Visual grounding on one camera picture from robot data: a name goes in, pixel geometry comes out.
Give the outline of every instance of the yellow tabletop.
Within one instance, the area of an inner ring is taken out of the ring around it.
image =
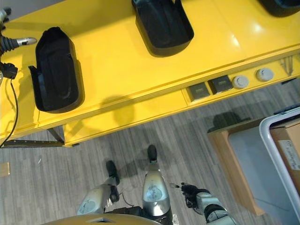
[[[239,68],[300,49],[300,13],[275,18],[253,0],[184,0],[195,32],[182,52],[164,58],[149,54],[128,0],[67,0],[7,24],[10,38],[40,38],[59,26],[75,45],[84,85],[84,103],[67,113],[40,112],[35,107],[29,65],[35,46],[2,57],[19,72],[14,80],[20,116],[12,137],[110,111],[180,90],[220,71]],[[14,122],[14,99],[8,81],[1,86],[1,138]]]

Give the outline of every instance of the gray wood floor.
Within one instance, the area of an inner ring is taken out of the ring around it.
[[[124,192],[129,203],[142,205],[139,196],[146,173],[146,149],[152,143],[167,183],[185,181],[210,190],[241,224],[278,225],[269,215],[256,217],[237,205],[207,131],[217,125],[213,124],[217,114],[234,112],[242,120],[255,119],[299,103],[299,87],[299,79],[276,84],[73,148],[1,149],[0,162],[10,162],[11,175],[0,178],[0,224],[38,225],[75,215],[87,191],[106,179],[105,161],[109,159],[115,161],[121,176],[119,192]],[[50,135],[41,132],[29,138],[49,140]],[[203,217],[185,207],[179,190],[169,187],[169,194],[181,225],[205,224]],[[122,198],[109,210],[118,207],[126,207]]]

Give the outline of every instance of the metal clamp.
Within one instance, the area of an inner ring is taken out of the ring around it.
[[[285,72],[288,74],[288,76],[291,76],[294,69],[293,69],[293,56],[290,55],[288,57],[285,57],[280,60],[280,65],[285,70]]]

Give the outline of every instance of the black cable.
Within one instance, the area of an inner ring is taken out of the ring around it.
[[[127,205],[129,205],[129,206],[131,206],[131,207],[134,207],[134,206],[135,206],[135,205],[129,204],[129,203],[125,200],[125,197],[124,197],[124,193],[123,193],[123,192],[121,192],[120,195],[123,196],[124,202],[125,202]]]
[[[10,138],[10,136],[13,134],[15,127],[17,125],[17,121],[18,121],[18,116],[19,116],[19,106],[18,106],[18,99],[17,99],[17,95],[15,94],[15,89],[13,86],[13,80],[10,80],[10,86],[11,89],[13,90],[14,93],[14,97],[15,97],[15,124],[13,126],[13,129],[11,130],[10,134],[6,137],[6,139],[2,142],[2,144],[0,145],[0,148],[2,148],[2,146],[4,145],[4,143]]]

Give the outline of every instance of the silver robot leg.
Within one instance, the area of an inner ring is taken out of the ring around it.
[[[170,210],[170,198],[164,178],[159,170],[157,152],[154,145],[149,146],[148,157],[150,165],[144,181],[142,204],[148,215],[159,217]]]
[[[119,200],[119,193],[116,186],[120,180],[113,161],[108,161],[106,168],[109,173],[109,178],[103,184],[88,192],[79,206],[77,215],[91,213],[102,214],[105,212],[109,199],[111,199],[113,203]]]

